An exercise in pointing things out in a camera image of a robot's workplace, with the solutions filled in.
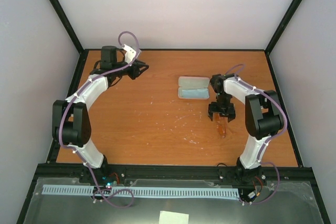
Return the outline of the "pink glasses case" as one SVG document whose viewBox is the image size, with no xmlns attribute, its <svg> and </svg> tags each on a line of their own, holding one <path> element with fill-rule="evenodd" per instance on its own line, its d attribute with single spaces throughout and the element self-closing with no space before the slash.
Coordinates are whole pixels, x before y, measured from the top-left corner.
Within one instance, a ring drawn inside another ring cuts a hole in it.
<svg viewBox="0 0 336 224">
<path fill-rule="evenodd" d="M 209 78 L 208 77 L 188 77 L 181 76 L 178 80 L 178 92 L 177 95 L 180 99 L 180 93 L 182 90 L 188 89 L 208 89 L 209 86 Z"/>
</svg>

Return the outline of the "light blue cleaning cloth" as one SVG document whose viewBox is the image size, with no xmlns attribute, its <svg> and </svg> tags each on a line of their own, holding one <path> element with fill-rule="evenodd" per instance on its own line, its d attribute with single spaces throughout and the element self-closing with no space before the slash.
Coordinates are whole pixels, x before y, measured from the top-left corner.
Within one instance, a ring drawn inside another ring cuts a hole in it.
<svg viewBox="0 0 336 224">
<path fill-rule="evenodd" d="M 182 99 L 198 99 L 206 100 L 209 98 L 208 89 L 188 89 L 182 90 L 180 93 Z"/>
</svg>

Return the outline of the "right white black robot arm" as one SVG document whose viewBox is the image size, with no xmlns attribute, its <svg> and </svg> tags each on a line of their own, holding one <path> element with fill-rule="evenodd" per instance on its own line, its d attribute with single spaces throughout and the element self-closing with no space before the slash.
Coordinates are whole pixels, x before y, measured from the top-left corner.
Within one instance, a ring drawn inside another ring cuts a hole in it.
<svg viewBox="0 0 336 224">
<path fill-rule="evenodd" d="M 274 90 L 257 89 L 234 73 L 213 75 L 210 85 L 216 93 L 216 101 L 208 105 L 211 120 L 215 114 L 227 118 L 229 122 L 236 118 L 232 98 L 245 106 L 248 139 L 237 159 L 233 177 L 238 182 L 247 182 L 259 173 L 263 155 L 271 140 L 287 129 L 287 117 Z"/>
</svg>

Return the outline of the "transparent red sunglasses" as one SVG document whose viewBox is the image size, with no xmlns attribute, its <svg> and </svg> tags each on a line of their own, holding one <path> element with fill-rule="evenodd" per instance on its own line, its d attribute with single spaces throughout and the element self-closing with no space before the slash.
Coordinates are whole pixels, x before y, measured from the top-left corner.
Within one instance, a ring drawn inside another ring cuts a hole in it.
<svg viewBox="0 0 336 224">
<path fill-rule="evenodd" d="M 217 131 L 221 138 L 226 137 L 226 126 L 225 126 L 225 118 L 222 117 L 219 113 L 213 114 L 213 120 L 216 124 Z"/>
</svg>

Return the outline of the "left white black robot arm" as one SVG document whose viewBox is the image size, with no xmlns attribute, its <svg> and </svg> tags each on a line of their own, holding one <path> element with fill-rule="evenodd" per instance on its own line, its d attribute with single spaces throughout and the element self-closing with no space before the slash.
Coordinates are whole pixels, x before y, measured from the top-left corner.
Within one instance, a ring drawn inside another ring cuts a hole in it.
<svg viewBox="0 0 336 224">
<path fill-rule="evenodd" d="M 107 158 L 91 139 L 89 109 L 97 98 L 124 76 L 134 80 L 148 70 L 149 65 L 138 59 L 141 50 L 128 45 L 121 48 L 104 46 L 100 60 L 94 64 L 84 84 L 65 100 L 53 103 L 52 136 L 60 146 L 79 156 L 90 167 L 91 178 L 97 183 L 108 180 Z"/>
</svg>

